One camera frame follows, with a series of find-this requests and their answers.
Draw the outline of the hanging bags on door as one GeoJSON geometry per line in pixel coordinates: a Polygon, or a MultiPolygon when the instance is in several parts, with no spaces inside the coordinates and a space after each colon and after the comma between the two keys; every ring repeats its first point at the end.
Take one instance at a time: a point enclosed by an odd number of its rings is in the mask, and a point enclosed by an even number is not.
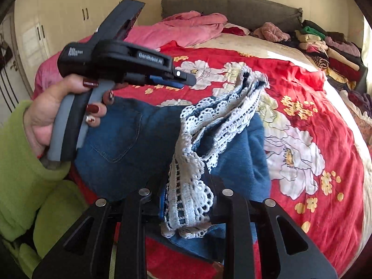
{"type": "Polygon", "coordinates": [[[0,70],[3,70],[8,62],[13,58],[13,52],[9,44],[5,41],[1,34],[0,42],[0,70]]]}

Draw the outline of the grey upholstered headboard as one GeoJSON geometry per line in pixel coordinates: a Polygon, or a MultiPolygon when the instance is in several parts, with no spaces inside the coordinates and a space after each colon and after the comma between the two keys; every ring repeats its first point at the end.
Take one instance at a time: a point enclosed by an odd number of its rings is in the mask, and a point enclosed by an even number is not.
{"type": "Polygon", "coordinates": [[[285,33],[302,29],[303,10],[268,0],[161,0],[161,16],[188,11],[224,14],[230,23],[255,30],[270,22],[285,33]]]}

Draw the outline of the cream white wardrobe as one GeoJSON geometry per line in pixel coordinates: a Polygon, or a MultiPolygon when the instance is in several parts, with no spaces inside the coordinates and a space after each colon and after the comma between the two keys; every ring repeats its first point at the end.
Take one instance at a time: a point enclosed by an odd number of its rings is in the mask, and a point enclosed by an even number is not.
{"type": "Polygon", "coordinates": [[[40,64],[91,35],[121,0],[16,0],[17,46],[30,86],[40,64]]]}

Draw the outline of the red pillow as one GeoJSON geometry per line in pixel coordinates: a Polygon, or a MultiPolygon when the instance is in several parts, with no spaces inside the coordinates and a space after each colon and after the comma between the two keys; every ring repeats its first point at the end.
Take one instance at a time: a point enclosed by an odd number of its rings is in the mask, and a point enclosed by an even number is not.
{"type": "Polygon", "coordinates": [[[250,30],[245,27],[241,27],[240,25],[236,25],[233,23],[226,23],[224,24],[222,33],[232,34],[237,36],[247,36],[250,34],[250,30]]]}

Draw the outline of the red floral bed cover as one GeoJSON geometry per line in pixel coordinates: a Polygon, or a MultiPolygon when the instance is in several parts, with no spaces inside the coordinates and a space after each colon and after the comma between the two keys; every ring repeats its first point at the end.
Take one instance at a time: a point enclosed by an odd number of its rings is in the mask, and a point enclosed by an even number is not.
{"type": "Polygon", "coordinates": [[[231,91],[243,66],[268,76],[270,86],[258,112],[266,135],[270,194],[344,276],[363,254],[356,257],[364,215],[364,167],[354,134],[326,98],[325,75],[288,60],[235,50],[183,48],[174,41],[160,50],[181,70],[197,76],[196,87],[131,86],[118,90],[116,99],[187,106],[231,91]]]}

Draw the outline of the pink plush quilt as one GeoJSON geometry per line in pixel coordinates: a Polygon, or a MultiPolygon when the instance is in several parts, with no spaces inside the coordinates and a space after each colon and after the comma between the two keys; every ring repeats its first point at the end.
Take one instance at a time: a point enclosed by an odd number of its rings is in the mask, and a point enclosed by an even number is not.
{"type": "MultiPolygon", "coordinates": [[[[134,26],[125,41],[154,50],[171,41],[181,47],[189,47],[219,36],[227,22],[227,17],[220,13],[178,13],[154,25],[134,26]]],[[[62,79],[57,68],[59,55],[54,54],[39,66],[35,75],[33,99],[62,79]]]]}

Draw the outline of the blue denim pants lace hem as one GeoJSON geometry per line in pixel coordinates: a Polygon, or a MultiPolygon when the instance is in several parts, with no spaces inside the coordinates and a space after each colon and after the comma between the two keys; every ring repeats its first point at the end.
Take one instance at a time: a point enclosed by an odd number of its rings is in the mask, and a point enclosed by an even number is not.
{"type": "Polygon", "coordinates": [[[156,239],[209,261],[224,260],[226,227],[209,221],[219,177],[248,200],[270,194],[264,127],[257,113],[268,87],[264,73],[244,66],[235,87],[195,105],[153,106],[117,98],[90,129],[74,166],[83,183],[111,202],[150,179],[163,183],[156,239]]]}

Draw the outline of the stack of folded clothes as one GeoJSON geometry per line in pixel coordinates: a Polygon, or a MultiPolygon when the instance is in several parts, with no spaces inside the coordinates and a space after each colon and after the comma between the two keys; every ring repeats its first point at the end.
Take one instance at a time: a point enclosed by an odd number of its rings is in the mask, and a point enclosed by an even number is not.
{"type": "Polygon", "coordinates": [[[346,83],[359,93],[367,90],[368,68],[362,61],[362,50],[339,32],[327,32],[316,23],[304,20],[295,31],[296,48],[333,79],[346,83]]]}

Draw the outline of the floral fabric laundry basket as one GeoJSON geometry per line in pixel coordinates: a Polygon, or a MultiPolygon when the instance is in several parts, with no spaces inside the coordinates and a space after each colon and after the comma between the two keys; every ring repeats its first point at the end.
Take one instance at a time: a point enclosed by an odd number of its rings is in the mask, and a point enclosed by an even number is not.
{"type": "Polygon", "coordinates": [[[354,90],[341,90],[340,96],[358,126],[362,138],[371,153],[371,96],[354,90]]]}

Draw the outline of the pink fuzzy garment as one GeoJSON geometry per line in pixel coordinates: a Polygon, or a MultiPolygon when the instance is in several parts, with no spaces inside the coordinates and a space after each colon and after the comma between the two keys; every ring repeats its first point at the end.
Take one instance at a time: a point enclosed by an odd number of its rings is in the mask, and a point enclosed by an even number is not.
{"type": "Polygon", "coordinates": [[[288,41],[291,39],[289,34],[284,33],[279,27],[270,22],[265,22],[261,27],[254,30],[253,35],[262,40],[267,40],[274,43],[288,41]]]}

